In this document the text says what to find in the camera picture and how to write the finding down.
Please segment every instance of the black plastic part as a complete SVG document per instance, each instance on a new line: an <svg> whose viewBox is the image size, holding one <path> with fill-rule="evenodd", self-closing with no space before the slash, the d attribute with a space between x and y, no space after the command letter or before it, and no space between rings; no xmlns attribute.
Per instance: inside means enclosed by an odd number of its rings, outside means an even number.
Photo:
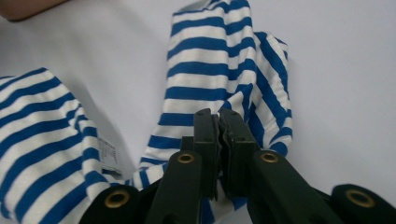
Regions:
<svg viewBox="0 0 396 224"><path fill-rule="evenodd" d="M221 109L219 123L224 190L230 198L247 197L251 179L248 163L260 147L238 113Z"/></svg>
<svg viewBox="0 0 396 224"><path fill-rule="evenodd" d="M335 187L331 205L346 223L396 223L394 207L377 194L356 185Z"/></svg>
<svg viewBox="0 0 396 224"><path fill-rule="evenodd" d="M113 192L122 190L128 194L129 200L120 207L109 208L106 206L107 197ZM113 200L121 200L122 195L116 195ZM130 186L116 186L102 191L92 202L80 220L80 224L110 224L110 223L134 223L139 219L137 207L139 204L139 192Z"/></svg>
<svg viewBox="0 0 396 224"><path fill-rule="evenodd" d="M158 187L161 184L161 179L150 184L145 189L139 192L139 205L137 206L135 219L131 223L144 223L151 208L154 197L157 193Z"/></svg>
<svg viewBox="0 0 396 224"><path fill-rule="evenodd" d="M145 223L200 223L201 172L202 159L198 153L187 150L175 153L169 160Z"/></svg>
<svg viewBox="0 0 396 224"><path fill-rule="evenodd" d="M219 178L219 117L211 115L210 109L200 110L194 115L193 151L203 161L202 193L209 199L217 199Z"/></svg>
<svg viewBox="0 0 396 224"><path fill-rule="evenodd" d="M282 155L272 150L256 152L250 171L254 175L257 194L268 205L275 223L343 223ZM257 194L250 195L249 201L257 201ZM250 216L261 216L259 209L251 209L254 205L249 206Z"/></svg>

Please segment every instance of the brass screw hole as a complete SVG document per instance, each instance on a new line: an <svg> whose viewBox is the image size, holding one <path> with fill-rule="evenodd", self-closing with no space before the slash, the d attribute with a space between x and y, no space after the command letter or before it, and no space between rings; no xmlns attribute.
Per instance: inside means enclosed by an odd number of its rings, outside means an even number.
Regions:
<svg viewBox="0 0 396 224"><path fill-rule="evenodd" d="M129 193L125 189L117 189L106 197L105 206L108 208L119 208L128 203L129 199Z"/></svg>
<svg viewBox="0 0 396 224"><path fill-rule="evenodd" d="M262 153L261 158L263 161L266 161L266 162L279 161L279 158L277 157L277 155L275 155L274 153L271 153L271 152Z"/></svg>
<svg viewBox="0 0 396 224"><path fill-rule="evenodd" d="M189 153L183 153L177 157L177 161L180 163L190 163L194 161L194 157Z"/></svg>
<svg viewBox="0 0 396 224"><path fill-rule="evenodd" d="M372 197L357 189L347 190L346 197L360 207L371 208L375 206L375 201Z"/></svg>

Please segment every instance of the white background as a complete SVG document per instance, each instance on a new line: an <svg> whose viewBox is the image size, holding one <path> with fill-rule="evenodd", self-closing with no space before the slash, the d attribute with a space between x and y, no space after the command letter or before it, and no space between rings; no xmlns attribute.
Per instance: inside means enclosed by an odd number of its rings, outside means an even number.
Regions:
<svg viewBox="0 0 396 224"><path fill-rule="evenodd" d="M131 175L161 115L171 15L192 2L76 0L0 19L0 76L47 67ZM254 29L290 46L288 160L314 188L353 183L395 206L396 2L249 2ZM250 221L242 209L223 223Z"/></svg>

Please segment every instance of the white stripe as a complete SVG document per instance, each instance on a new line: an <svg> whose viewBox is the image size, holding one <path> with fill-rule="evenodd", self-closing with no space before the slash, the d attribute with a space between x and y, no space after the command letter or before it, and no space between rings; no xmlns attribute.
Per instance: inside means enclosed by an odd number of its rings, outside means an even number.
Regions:
<svg viewBox="0 0 396 224"><path fill-rule="evenodd" d="M214 8L216 5L210 7L211 10L204 10L202 12L196 12L196 13L185 13L185 14L180 14L176 15L172 19L172 24L176 24L181 21L198 21L202 19L207 19L210 17L221 17L225 20L225 24L231 24L233 22L241 21L245 17L250 16L250 9L248 7L241 7L239 9L233 9L230 10L227 14L224 13L224 9L222 7L217 7Z"/></svg>
<svg viewBox="0 0 396 224"><path fill-rule="evenodd" d="M193 136L193 132L193 127L158 125L155 128L153 135L169 138L181 138L183 136Z"/></svg>
<svg viewBox="0 0 396 224"><path fill-rule="evenodd" d="M22 223L39 223L57 202L83 182L84 178L81 173L77 171L66 179L51 186L35 200L32 204L32 208L36 209L29 209L23 217Z"/></svg>
<svg viewBox="0 0 396 224"><path fill-rule="evenodd" d="M168 60L168 67L173 68L179 63L228 63L228 52L211 49L184 49Z"/></svg>
<svg viewBox="0 0 396 224"><path fill-rule="evenodd" d="M256 44L260 43L260 40L255 37ZM273 91L276 99L279 101L281 106L285 109L285 111L290 108L290 103L288 99L288 94L285 92L285 88L282 85L282 81L279 77L277 71L269 64L269 62L265 59L262 54L262 50L257 48L258 54L256 58L256 64L259 69L262 71L262 74L267 79L270 84L271 90Z"/></svg>
<svg viewBox="0 0 396 224"><path fill-rule="evenodd" d="M82 216L84 215L82 211L87 211L91 203L92 202L88 198L85 198L81 203L74 207L66 217L64 217L60 224L76 223L77 221L81 220Z"/></svg>
<svg viewBox="0 0 396 224"><path fill-rule="evenodd" d="M141 168L148 168L148 167L151 167L151 166L153 166L153 165L156 165L156 164L153 164L153 163L150 163L150 162L147 162L147 161L141 161L140 163L139 163L139 169L141 169Z"/></svg>
<svg viewBox="0 0 396 224"><path fill-rule="evenodd" d="M68 149L58 151L47 158L34 163L24 170L15 178L13 185L18 188L11 188L6 196L8 206L11 211L15 210L15 206L20 201L24 192L30 188L40 177L53 172L65 163L77 159L81 156L81 146L90 143L91 137L85 137L79 144Z"/></svg>
<svg viewBox="0 0 396 224"><path fill-rule="evenodd" d="M61 98L62 96L65 96L67 93L69 93L69 90L65 86L59 85L54 89L48 90L46 92L40 92L36 95L24 95L19 97L8 107L2 109L0 113L0 119L10 114L20 112L27 105L54 101Z"/></svg>
<svg viewBox="0 0 396 224"><path fill-rule="evenodd" d="M110 184L124 184L124 180L120 178L116 178L114 175L107 175L107 174L102 174L102 176L106 179L106 181Z"/></svg>
<svg viewBox="0 0 396 224"><path fill-rule="evenodd" d="M18 81L15 81L11 85L9 85L6 88L4 88L3 90L1 90L0 102L3 103L9 97L9 95L12 94L12 92L14 92L14 91L33 86L37 83L48 81L52 78L54 78L54 75L51 72L46 71L44 73L31 75L29 77L24 77Z"/></svg>
<svg viewBox="0 0 396 224"><path fill-rule="evenodd" d="M259 118L262 127L265 130L263 137L263 149L268 149L271 139L274 137L274 135L277 132L279 132L279 127L277 127L276 118L274 117L268 105L262 99L262 93L260 92L257 86L253 87L252 94L260 96L260 100L258 102L253 102L253 103L256 106L255 113Z"/></svg>
<svg viewBox="0 0 396 224"><path fill-rule="evenodd" d="M13 120L0 129L0 142L9 137L11 134L30 127L37 122L64 119L64 115L68 111L76 110L78 106L78 101L67 101L59 110L37 111L25 118Z"/></svg>
<svg viewBox="0 0 396 224"><path fill-rule="evenodd" d="M281 143L285 144L285 146L288 146L291 143L291 140L292 140L292 138L290 135L281 136L281 137L277 138L274 142L272 142L270 147L278 142L281 142Z"/></svg>
<svg viewBox="0 0 396 224"><path fill-rule="evenodd" d="M73 134L71 128L67 127L53 132L38 133L31 138L20 141L6 151L0 162L0 170L8 171L14 162L25 154L48 143L61 141ZM5 174L5 172L0 172L0 183L4 181Z"/></svg>
<svg viewBox="0 0 396 224"><path fill-rule="evenodd" d="M163 177L163 166L151 166L147 169L146 174L148 175L148 182L152 184Z"/></svg>
<svg viewBox="0 0 396 224"><path fill-rule="evenodd" d="M226 35L221 27L198 26L185 28L169 40L169 50L174 49L180 42L194 37L208 37L213 39L225 40L227 47L232 48L241 43L242 38L252 37L251 26L245 26L242 30L231 35Z"/></svg>
<svg viewBox="0 0 396 224"><path fill-rule="evenodd" d="M287 51L287 45L280 44L273 35L267 35L266 39L276 55L282 61L283 66L288 69L288 61L286 60L285 53L283 52L284 50Z"/></svg>
<svg viewBox="0 0 396 224"><path fill-rule="evenodd" d="M240 74L237 80L228 80L228 77L205 76L179 73L168 78L167 88L171 87L192 87L202 89L225 89L228 93L235 93L238 85L255 84L257 75L254 71L245 70Z"/></svg>
<svg viewBox="0 0 396 224"><path fill-rule="evenodd" d="M242 107L243 100L244 100L244 94L241 91L239 91L237 94L234 94L232 97L228 99L228 102L230 102L232 110L240 114L242 118L245 116L245 110L244 107Z"/></svg>
<svg viewBox="0 0 396 224"><path fill-rule="evenodd" d="M13 80L14 78L16 78L16 77L1 77L0 78L0 87L2 85L4 85L5 83L9 82L10 80Z"/></svg>
<svg viewBox="0 0 396 224"><path fill-rule="evenodd" d="M145 157L159 161L167 161L173 154L179 151L179 148L158 149L155 147L147 147Z"/></svg>
<svg viewBox="0 0 396 224"><path fill-rule="evenodd" d="M93 201L103 190L110 188L107 182L97 182L86 188L88 198Z"/></svg>
<svg viewBox="0 0 396 224"><path fill-rule="evenodd" d="M80 120L78 122L79 131L83 132L86 128L95 128L93 121L91 120Z"/></svg>
<svg viewBox="0 0 396 224"><path fill-rule="evenodd" d="M285 119L285 123L283 124L283 127L292 129L292 127L293 127L292 119L287 117Z"/></svg>
<svg viewBox="0 0 396 224"><path fill-rule="evenodd" d="M200 62L200 63L224 63L229 69L237 69L240 63L246 59L255 60L256 51L253 47L241 49L239 54L229 58L228 52L224 50L211 49L184 49L168 60L168 67L172 69L180 63Z"/></svg>
<svg viewBox="0 0 396 224"><path fill-rule="evenodd" d="M145 162L140 163L140 167L147 167L147 165L144 163ZM140 172L134 172L134 175L132 176L132 183L133 186L138 190L141 190L143 188L142 179L140 178Z"/></svg>
<svg viewBox="0 0 396 224"><path fill-rule="evenodd" d="M163 104L163 113L195 114L198 110L210 108L212 112L218 111L224 104L223 101L196 101L166 99Z"/></svg>

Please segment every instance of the blue and white striped fabric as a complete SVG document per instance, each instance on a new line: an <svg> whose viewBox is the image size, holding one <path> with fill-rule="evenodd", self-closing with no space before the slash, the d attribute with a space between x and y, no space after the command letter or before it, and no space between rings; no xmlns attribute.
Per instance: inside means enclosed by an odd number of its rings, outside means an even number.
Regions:
<svg viewBox="0 0 396 224"><path fill-rule="evenodd" d="M286 155L291 141L287 57L286 44L253 31L248 1L205 1L175 13L163 114L134 185L144 188L163 175L181 137L193 135L193 114L203 108L238 112L261 148ZM230 201L219 187L219 200L204 203L204 223L211 223L243 201Z"/></svg>
<svg viewBox="0 0 396 224"><path fill-rule="evenodd" d="M252 29L245 0L204 1L175 13L163 114L132 181L99 162L96 128L79 101L47 69L0 78L0 208L20 223L78 223L104 189L142 189L163 176L193 114L222 107L240 113L261 148L284 155L291 141L287 46ZM203 223L242 205L204 201Z"/></svg>

